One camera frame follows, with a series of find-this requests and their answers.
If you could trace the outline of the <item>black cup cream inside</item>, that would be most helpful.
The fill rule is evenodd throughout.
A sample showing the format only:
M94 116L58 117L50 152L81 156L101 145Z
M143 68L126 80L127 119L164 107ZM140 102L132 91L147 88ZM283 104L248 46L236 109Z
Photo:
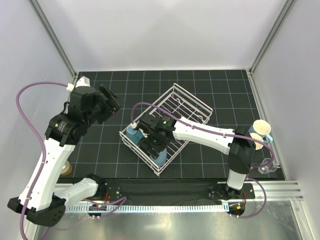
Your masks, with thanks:
M254 139L254 140L257 140L257 141L254 142L254 144L255 144L255 150L256 150L256 151L263 148L263 146L264 146L264 145L263 145L264 140L263 140L263 138L262 138L258 133L251 132L251 133L250 133L250 137L251 137L252 139Z

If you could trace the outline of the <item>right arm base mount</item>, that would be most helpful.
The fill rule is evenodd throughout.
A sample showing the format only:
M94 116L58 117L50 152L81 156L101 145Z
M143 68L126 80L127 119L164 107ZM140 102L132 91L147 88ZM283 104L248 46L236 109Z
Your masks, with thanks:
M228 188L226 183L214 183L208 186L209 196L212 200L247 200L255 199L255 192L251 183L244 183L240 190Z

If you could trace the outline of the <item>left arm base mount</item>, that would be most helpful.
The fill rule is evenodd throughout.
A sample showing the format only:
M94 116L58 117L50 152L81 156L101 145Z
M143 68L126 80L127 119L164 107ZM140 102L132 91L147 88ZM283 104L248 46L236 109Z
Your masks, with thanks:
M122 187L117 183L106 183L100 199L104 202L114 202L122 197Z

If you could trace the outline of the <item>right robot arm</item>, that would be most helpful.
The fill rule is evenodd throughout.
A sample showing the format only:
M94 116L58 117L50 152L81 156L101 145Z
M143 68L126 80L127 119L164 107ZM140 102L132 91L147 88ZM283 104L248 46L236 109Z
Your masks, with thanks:
M243 194L243 185L256 151L256 144L245 128L217 128L186 117L148 113L143 114L133 128L144 134L138 146L153 160L161 159L162 152L175 141L197 143L227 155L229 174L225 192L230 198Z

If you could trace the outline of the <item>brown and cream cup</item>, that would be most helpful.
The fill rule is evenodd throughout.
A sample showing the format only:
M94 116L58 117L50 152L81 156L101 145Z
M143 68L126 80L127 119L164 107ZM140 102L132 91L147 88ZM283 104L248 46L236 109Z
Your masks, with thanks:
M67 176L72 172L72 170L73 170L72 164L69 161L66 161L60 172L60 175Z

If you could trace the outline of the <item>light blue plastic cup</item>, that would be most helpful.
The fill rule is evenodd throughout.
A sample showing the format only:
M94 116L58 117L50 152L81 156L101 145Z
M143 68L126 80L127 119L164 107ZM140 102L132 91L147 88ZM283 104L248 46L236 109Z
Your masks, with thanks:
M158 166L162 167L167 161L167 149L165 148L163 151L158 153L158 157L154 158L150 155L150 159Z

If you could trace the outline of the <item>blue glazed ceramic mug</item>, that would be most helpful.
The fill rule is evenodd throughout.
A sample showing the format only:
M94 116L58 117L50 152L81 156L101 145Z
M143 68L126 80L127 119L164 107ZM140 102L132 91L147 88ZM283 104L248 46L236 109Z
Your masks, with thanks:
M135 130L133 126L129 125L126 130L127 138L132 141L136 146L139 145L140 140L144 137L140 129Z

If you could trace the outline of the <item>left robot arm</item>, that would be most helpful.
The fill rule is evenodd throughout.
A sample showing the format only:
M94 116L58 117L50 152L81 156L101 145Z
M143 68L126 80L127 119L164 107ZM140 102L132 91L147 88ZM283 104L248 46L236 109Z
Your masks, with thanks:
M54 188L66 161L89 127L105 122L123 104L104 84L98 88L88 84L76 86L62 112L50 119L45 139L40 140L42 153L29 183L20 196L8 201L8 208L35 225L53 227L69 207L87 198L103 199L107 184L93 173L64 190Z

